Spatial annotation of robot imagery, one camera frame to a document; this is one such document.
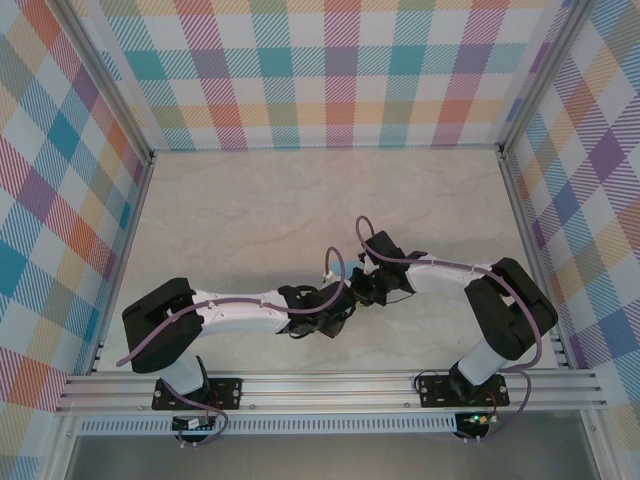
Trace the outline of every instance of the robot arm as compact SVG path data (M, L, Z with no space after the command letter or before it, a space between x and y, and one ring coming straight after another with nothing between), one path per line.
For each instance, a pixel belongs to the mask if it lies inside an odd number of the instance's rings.
M178 393L188 394L206 381L203 366L186 351L200 336L263 332L302 338L319 331L333 338L356 306L384 306L391 291L439 293L469 301L484 336L450 371L450 388L464 403L508 361L518 360L535 344L524 312L515 302L507 304L508 292L482 271L501 277L517 293L541 335L557 323L550 302L515 260L504 258L470 271L454 270L424 252L405 256L384 231L368 239L365 248L360 255L362 268L353 270L336 300L320 311L313 309L327 304L340 288L332 275L327 275L320 290L287 285L257 295L207 293L193 290L186 278L170 280L123 312L129 350L134 351L167 318L192 307L156 333L132 359L134 372L156 372Z

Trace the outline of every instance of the perforated metal strip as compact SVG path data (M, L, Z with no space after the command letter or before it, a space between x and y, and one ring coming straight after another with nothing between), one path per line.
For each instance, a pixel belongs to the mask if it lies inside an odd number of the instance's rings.
M343 433L454 432L455 414L352 414L352 415L255 415L230 416L225 435L291 435ZM171 417L84 417L80 435L175 435Z

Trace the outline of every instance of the aluminum rail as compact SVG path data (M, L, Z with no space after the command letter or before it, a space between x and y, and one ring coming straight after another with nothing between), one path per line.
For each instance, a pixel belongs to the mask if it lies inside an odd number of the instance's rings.
M418 371L362 373L220 373L209 376L243 379L238 414L319 414L390 412L471 412L474 408L421 408L413 390ZM434 371L432 374L446 374ZM527 410L584 410L606 407L598 378L590 370L531 370L532 394ZM511 405L516 410L526 382L505 375ZM58 405L61 415L166 415L151 410L157 377L134 373L98 373L69 377ZM192 414L204 414L194 410Z

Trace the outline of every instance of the gray floor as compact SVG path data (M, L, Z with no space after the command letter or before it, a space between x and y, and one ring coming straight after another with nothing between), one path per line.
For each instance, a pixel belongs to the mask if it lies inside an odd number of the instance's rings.
M201 449L172 438L82 437L67 480L591 480L577 412L528 413L480 445L452 434L223 436Z
M122 310L170 278L218 293L319 285L327 246L357 258L360 214L407 253L526 265L491 149L161 154L98 369L128 353ZM218 335L191 351L219 371L448 369L480 337L466 303L420 295L358 309L335 339ZM539 366L555 368L544 344Z

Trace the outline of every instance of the metal frame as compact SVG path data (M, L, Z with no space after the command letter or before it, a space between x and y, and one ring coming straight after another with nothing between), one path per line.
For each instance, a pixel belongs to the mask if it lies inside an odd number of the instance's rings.
M508 192L509 199L511 201L511 208L513 209L513 215L520 231L520 237L524 245L527 260L531 266L531 274L545 293L547 298L553 302L553 296L551 295L551 286L544 272L542 259L540 258L540 252L535 245L535 236L531 230L531 225L527 221L524 208L522 206L521 199L523 198L518 189L518 184L515 179L515 175L511 169L511 166L505 157L504 153L499 149L496 149L496 156L498 158L498 164L500 165L500 171L504 180L505 187ZM566 345L568 342L568 334L564 329L561 322L554 327L553 332L557 334L557 338L561 345ZM569 368L577 369L577 361L571 348L563 349L563 355L565 356L566 365ZM602 412L596 410L581 410L582 423L584 424L585 431L587 432L587 439L591 451L593 452L594 459L600 475L607 480L622 480L622 474L613 453L612 442L605 428L605 422Z
M122 256L103 317L109 319L115 306L125 265L151 181L154 168L153 155L100 56L95 53L92 43L73 9L69 7L66 0L48 0L48 3L60 23L64 25L83 62L87 65L87 70L123 126L127 137L134 144L141 158L147 162L140 195L128 227ZM507 135L505 141L507 152L512 151L518 138L525 131L546 89L557 74L562 60L567 55L580 28L596 3L597 0L576 1L574 3L563 31L547 56L531 93L522 105ZM548 295L550 293L549 285L533 242L534 237L519 200L521 197L518 195L512 172L502 154L499 151L496 153L532 275ZM108 325L108 320L102 322L99 335L96 338L97 345L93 347L95 355L88 360L86 371L91 374L70 377L68 380L58 413L54 418L53 428L47 438L47 451L51 454L46 457L40 470L40 478L42 479L64 478L76 438L82 435L96 434L91 430L97 428L96 425L103 428L100 434L172 434L167 428L167 419L170 418L170 413L155 412L150 409L155 377L133 373L111 374L95 371L94 362L100 358L100 350L108 331ZM569 369L570 365L575 365L575 359L572 358L570 350L565 351L562 344L563 338L565 338L565 334L559 327L552 335L552 344L559 368L538 369L530 372L533 393L528 410L580 410L603 478L621 478L606 431L602 427L602 418L599 412L600 409L606 408L604 392L601 390L594 372ZM473 411L470 408L420 408L419 394L413 391L412 387L412 380L418 373L416 371L279 374L210 372L215 376L240 376L244 379L240 410L229 412L229 416L233 422L237 422L237 425L247 425L247 427L239 427L235 431L232 429L229 432L231 434L303 433L300 430L294 431L295 427L274 431L273 428L264 426L276 425L265 422L279 422L282 419L286 419L288 422L291 420L301 421L303 426L315 426L316 421L333 421L336 418L353 421L353 425L360 425L359 421L363 419L382 420L383 425L387 426L374 429L379 432L389 432L393 428L399 428L400 431L405 432L438 431L438 428L444 429L439 431L451 431L451 425L438 424L437 422L446 422L446 419L451 419L451 415L455 413ZM502 410L513 411L520 406L526 385L523 377L517 374L507 375L506 381L512 403ZM189 414L197 416L204 413L196 410L189 412ZM399 423L396 425L396 421L402 422L402 426ZM146 425L148 428L140 428L140 425ZM352 433L353 428L356 427L351 428L350 425L348 428L342 427L338 429L340 431L330 433Z
M82 59L82 63L107 101L129 142L136 149L140 158L143 158L146 163L151 163L152 149L144 139L138 123L120 95L120 91L102 58L94 49L93 42L85 32L75 10L65 0L47 0L47 4L71 40Z
M511 128L505 137L503 143L505 152L510 153L513 151L518 139L526 130L547 89L556 78L560 68L562 68L573 42L578 37L582 26L589 19L597 3L598 0L574 0L567 14L567 20L561 27L562 30L543 60L533 87L522 102L516 118L513 120Z
M120 254L120 260L116 265L116 269L113 276L113 284L111 286L111 291L109 292L109 296L107 297L107 302L105 303L104 311L102 312L98 328L98 334L91 341L89 345L89 351L93 352L93 355L87 357L87 360L84 364L84 368L82 371L91 374L96 371L96 359L100 359L98 355L98 351L104 346L104 340L107 338L107 334L109 333L109 325L111 323L111 317L113 316L113 311L116 307L116 300L118 299L118 293L120 292L120 286L122 285L122 280L124 279L124 273L126 270L127 262L129 261L129 255L131 254L131 248L133 247L133 240L136 236L136 231L138 230L138 223L140 222L140 217L142 216L142 209L144 208L144 202L147 198L147 193L149 192L149 186L151 185L151 177L153 175L153 170L155 168L154 163L155 157L151 157L151 163L145 165L143 173L142 173L142 181L140 182L140 192L138 193L138 198L136 200L136 206L133 209L133 214L131 215L131 221L127 226L127 230L125 233L124 245L122 247L122 253Z

